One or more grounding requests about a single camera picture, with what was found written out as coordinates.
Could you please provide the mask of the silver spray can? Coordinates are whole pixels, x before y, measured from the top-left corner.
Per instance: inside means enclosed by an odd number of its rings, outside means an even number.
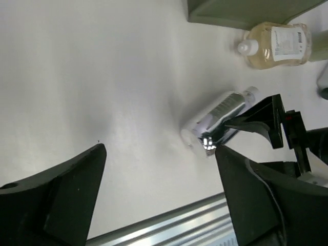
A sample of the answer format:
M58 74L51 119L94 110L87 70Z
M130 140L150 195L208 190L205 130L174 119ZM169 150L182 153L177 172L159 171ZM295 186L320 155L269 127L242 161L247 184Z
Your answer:
M253 86L242 92L224 92L183 125L180 130L183 142L198 156L214 155L219 145L225 144L237 133L224 123L258 103L259 95L259 90Z

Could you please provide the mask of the clear soap bottle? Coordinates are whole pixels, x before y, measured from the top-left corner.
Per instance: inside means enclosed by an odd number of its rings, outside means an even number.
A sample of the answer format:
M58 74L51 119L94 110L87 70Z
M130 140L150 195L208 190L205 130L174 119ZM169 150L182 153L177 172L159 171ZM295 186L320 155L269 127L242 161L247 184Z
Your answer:
M312 36L307 25L264 22L246 32L237 51L258 70L305 64L312 52Z

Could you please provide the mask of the green canvas bag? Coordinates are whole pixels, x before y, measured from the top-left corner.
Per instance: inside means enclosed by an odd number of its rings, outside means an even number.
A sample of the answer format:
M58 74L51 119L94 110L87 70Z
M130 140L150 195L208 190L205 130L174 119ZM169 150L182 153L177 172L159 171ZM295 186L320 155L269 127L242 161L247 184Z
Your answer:
M188 22L251 30L263 22L288 24L325 1L216 0L187 1Z

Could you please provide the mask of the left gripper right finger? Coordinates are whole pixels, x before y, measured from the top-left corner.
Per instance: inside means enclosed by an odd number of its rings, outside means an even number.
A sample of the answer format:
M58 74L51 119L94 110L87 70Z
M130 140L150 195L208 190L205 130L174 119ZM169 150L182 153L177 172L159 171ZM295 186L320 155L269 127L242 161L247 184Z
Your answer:
M327 188L226 146L215 157L239 245L327 245Z

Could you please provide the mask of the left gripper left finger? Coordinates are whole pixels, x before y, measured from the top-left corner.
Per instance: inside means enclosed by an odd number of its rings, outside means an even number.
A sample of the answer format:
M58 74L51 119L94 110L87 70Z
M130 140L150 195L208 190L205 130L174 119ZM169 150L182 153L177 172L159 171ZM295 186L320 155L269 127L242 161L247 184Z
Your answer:
M106 157L98 143L1 186L1 245L85 245Z

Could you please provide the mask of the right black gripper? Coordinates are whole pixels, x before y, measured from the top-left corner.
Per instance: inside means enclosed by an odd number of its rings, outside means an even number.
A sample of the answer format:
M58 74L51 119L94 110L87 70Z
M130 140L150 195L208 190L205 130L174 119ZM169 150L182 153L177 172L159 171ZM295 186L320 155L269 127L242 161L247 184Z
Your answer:
M300 175L310 172L310 154L314 154L323 166L327 166L327 127L307 130L300 112L284 112L279 94L268 96L246 112L227 120L224 126L230 129L257 133L266 138L272 148L283 147L283 125L290 149L297 159Z

